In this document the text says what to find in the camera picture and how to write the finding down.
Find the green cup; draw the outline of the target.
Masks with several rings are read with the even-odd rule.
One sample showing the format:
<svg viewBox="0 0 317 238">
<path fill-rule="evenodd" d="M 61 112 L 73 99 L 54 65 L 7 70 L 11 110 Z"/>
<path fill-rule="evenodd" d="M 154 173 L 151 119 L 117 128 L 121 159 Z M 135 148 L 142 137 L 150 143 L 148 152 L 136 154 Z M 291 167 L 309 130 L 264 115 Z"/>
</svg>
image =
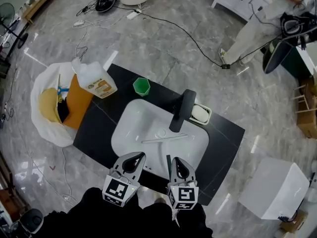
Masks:
<svg viewBox="0 0 317 238">
<path fill-rule="evenodd" d="M 149 94 L 151 86 L 147 78 L 139 77 L 133 83 L 133 88 L 138 95 L 144 97 Z"/>
</svg>

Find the black vanity counter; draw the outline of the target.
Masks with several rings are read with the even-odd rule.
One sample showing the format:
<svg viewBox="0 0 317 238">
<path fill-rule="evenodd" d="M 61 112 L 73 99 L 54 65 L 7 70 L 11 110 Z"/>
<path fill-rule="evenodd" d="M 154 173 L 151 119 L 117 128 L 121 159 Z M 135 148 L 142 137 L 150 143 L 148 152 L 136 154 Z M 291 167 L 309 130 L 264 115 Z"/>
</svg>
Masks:
<svg viewBox="0 0 317 238">
<path fill-rule="evenodd" d="M 92 98 L 73 144 L 101 165 L 112 168 L 118 156 L 111 146 L 111 138 L 128 103 L 135 99 L 143 99 L 172 114 L 172 105 L 179 94 L 160 84 L 150 82 L 149 94 L 141 97 L 133 88 L 133 83 L 139 77 L 138 74 L 114 64 L 110 66 L 108 72 L 118 90 L 104 99 Z M 245 131 L 216 113 L 211 115 L 207 125 L 195 125 L 204 129 L 209 136 L 207 149 L 195 169 L 199 187 L 198 202 L 207 206 L 227 175 Z"/>
</svg>

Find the yellow cloth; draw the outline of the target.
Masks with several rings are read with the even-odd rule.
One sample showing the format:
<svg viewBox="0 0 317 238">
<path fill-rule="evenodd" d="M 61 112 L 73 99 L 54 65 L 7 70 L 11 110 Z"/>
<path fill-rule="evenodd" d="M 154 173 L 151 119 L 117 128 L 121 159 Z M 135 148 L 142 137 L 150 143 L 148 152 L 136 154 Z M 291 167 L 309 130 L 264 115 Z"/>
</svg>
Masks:
<svg viewBox="0 0 317 238">
<path fill-rule="evenodd" d="M 44 118 L 50 122 L 61 123 L 58 110 L 58 95 L 55 88 L 49 88 L 39 96 L 39 110 Z"/>
</svg>

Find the small cardboard box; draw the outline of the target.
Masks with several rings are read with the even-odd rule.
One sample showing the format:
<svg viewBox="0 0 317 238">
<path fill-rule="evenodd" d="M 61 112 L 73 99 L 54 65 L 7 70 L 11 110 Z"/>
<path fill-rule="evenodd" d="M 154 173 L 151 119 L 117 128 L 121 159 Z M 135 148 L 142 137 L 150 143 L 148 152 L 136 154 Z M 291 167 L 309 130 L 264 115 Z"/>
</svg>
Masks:
<svg viewBox="0 0 317 238">
<path fill-rule="evenodd" d="M 287 222 L 281 222 L 280 228 L 289 233 L 296 233 L 304 224 L 307 219 L 308 214 L 305 211 L 297 210 L 294 214 L 292 220 Z"/>
</svg>

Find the pale green soap dish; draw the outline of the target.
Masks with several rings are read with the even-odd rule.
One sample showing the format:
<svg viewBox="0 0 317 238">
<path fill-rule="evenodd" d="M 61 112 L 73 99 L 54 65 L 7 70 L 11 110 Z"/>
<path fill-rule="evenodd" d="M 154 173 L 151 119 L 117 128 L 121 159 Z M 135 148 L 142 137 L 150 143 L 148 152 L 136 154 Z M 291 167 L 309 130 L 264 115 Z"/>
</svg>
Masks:
<svg viewBox="0 0 317 238">
<path fill-rule="evenodd" d="M 200 124 L 200 125 L 207 125 L 209 123 L 209 121 L 210 121 L 210 118 L 211 118 L 211 109 L 206 107 L 206 106 L 204 106 L 204 105 L 200 105 L 200 104 L 194 104 L 194 105 L 198 105 L 198 106 L 201 106 L 202 108 L 204 108 L 209 113 L 209 118 L 208 118 L 208 120 L 205 123 L 202 123 L 202 122 L 194 119 L 192 114 L 191 114 L 189 120 L 191 120 L 191 121 L 193 121 L 193 122 L 195 122 L 197 124 Z"/>
</svg>

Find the person's black clothing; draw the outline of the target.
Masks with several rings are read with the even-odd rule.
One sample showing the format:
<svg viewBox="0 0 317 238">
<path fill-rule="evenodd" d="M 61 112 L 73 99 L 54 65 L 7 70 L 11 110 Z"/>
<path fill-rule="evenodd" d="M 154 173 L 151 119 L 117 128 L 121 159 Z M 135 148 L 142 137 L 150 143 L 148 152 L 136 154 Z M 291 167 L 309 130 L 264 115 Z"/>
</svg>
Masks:
<svg viewBox="0 0 317 238">
<path fill-rule="evenodd" d="M 103 199 L 97 187 L 89 188 L 67 213 L 52 211 L 44 217 L 35 238 L 213 238 L 200 204 L 172 218 L 166 203 L 141 208 L 138 196 L 119 207 Z"/>
</svg>

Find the white trash bag bin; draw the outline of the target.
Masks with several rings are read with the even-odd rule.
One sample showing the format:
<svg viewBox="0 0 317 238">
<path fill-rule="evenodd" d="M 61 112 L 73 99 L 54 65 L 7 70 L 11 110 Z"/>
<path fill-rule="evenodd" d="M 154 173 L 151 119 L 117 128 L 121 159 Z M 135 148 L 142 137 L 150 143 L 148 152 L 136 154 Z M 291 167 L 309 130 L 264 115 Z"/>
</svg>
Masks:
<svg viewBox="0 0 317 238">
<path fill-rule="evenodd" d="M 53 63 L 37 76 L 30 94 L 31 120 L 35 128 L 43 139 L 59 147 L 72 145 L 76 132 L 65 125 L 46 119 L 39 109 L 39 97 L 49 88 L 69 88 L 74 74 L 70 62 Z"/>
</svg>

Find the grey round appliance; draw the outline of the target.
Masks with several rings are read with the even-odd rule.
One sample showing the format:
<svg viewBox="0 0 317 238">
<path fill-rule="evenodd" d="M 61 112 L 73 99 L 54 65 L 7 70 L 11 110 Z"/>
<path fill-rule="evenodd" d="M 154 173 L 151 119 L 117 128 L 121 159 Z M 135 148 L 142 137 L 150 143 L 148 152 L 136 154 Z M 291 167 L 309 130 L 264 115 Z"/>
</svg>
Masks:
<svg viewBox="0 0 317 238">
<path fill-rule="evenodd" d="M 35 234 L 43 225 L 44 216 L 42 212 L 36 208 L 32 208 L 25 212 L 19 219 L 22 228 L 30 235 Z"/>
</svg>

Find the white detergent bottle orange label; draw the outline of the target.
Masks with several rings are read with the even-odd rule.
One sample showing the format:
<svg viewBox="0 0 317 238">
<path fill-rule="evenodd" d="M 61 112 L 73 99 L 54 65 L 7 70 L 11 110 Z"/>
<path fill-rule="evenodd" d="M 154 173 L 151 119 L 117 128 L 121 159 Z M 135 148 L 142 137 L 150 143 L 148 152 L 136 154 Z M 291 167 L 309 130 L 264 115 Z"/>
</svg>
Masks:
<svg viewBox="0 0 317 238">
<path fill-rule="evenodd" d="M 79 86 L 89 93 L 104 99 L 117 91 L 114 80 L 98 61 L 85 64 L 75 58 L 71 65 L 77 75 Z"/>
</svg>

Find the white box appliance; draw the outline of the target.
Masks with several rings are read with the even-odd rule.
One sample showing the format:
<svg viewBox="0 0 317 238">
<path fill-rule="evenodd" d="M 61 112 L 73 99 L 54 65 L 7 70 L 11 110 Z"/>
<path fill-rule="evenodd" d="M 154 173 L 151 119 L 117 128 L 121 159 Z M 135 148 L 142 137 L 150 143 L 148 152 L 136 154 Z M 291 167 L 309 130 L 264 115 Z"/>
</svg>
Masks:
<svg viewBox="0 0 317 238">
<path fill-rule="evenodd" d="M 260 219 L 292 218 L 309 185 L 296 163 L 264 158 L 238 201 Z"/>
</svg>

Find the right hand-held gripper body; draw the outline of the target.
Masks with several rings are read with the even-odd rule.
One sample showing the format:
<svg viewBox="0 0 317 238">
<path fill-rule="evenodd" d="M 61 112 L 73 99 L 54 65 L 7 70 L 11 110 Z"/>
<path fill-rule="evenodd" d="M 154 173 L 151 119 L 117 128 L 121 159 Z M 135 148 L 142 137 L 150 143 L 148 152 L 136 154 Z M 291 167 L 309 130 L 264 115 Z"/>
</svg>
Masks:
<svg viewBox="0 0 317 238">
<path fill-rule="evenodd" d="M 170 182 L 167 195 L 173 210 L 192 210 L 198 202 L 197 181 Z"/>
</svg>

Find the wooden chair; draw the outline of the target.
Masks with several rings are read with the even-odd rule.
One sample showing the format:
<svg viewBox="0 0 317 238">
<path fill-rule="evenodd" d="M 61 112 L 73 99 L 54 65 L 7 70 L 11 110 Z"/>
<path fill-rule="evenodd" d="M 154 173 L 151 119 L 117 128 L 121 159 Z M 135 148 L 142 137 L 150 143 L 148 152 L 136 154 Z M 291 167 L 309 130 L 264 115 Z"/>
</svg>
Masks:
<svg viewBox="0 0 317 238">
<path fill-rule="evenodd" d="M 294 100 L 298 104 L 297 114 L 308 112 L 310 110 L 309 101 L 307 98 L 307 84 L 298 86 L 293 90 L 293 97 L 291 100 Z"/>
</svg>

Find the low wooden table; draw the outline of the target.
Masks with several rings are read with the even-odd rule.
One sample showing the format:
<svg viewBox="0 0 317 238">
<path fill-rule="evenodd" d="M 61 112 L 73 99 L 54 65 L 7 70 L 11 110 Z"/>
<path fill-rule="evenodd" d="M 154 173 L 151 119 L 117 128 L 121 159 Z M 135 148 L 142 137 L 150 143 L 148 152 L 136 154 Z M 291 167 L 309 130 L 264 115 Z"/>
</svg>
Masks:
<svg viewBox="0 0 317 238">
<path fill-rule="evenodd" d="M 32 17 L 48 0 L 34 0 L 31 5 L 26 5 L 22 17 L 29 23 L 33 24 Z"/>
</svg>

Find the white squeegee green handle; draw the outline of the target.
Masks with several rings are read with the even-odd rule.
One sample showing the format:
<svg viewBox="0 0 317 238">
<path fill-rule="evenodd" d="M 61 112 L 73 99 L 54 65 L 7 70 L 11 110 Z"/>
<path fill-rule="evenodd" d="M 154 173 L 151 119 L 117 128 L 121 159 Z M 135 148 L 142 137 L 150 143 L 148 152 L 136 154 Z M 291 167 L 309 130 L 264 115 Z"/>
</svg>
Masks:
<svg viewBox="0 0 317 238">
<path fill-rule="evenodd" d="M 146 149 L 150 150 L 150 164 L 147 165 L 148 169 L 161 177 L 168 179 L 169 172 L 170 172 L 170 154 L 168 144 L 175 140 L 180 140 L 187 138 L 188 134 L 179 134 L 175 136 L 165 137 L 165 138 L 157 138 L 157 139 L 150 139 L 150 140 L 143 140 L 141 141 L 142 145 L 146 145 Z"/>
</svg>

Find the black faucet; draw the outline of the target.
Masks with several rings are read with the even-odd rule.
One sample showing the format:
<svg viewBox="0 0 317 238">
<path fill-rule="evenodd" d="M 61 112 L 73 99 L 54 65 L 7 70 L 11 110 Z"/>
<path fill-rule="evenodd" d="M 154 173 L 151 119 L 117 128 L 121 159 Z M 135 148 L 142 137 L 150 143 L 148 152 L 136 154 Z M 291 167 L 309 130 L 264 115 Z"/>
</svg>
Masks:
<svg viewBox="0 0 317 238">
<path fill-rule="evenodd" d="M 179 132 L 183 122 L 191 117 L 196 94 L 195 91 L 186 89 L 183 94 L 174 101 L 173 118 L 169 126 L 172 132 Z"/>
</svg>

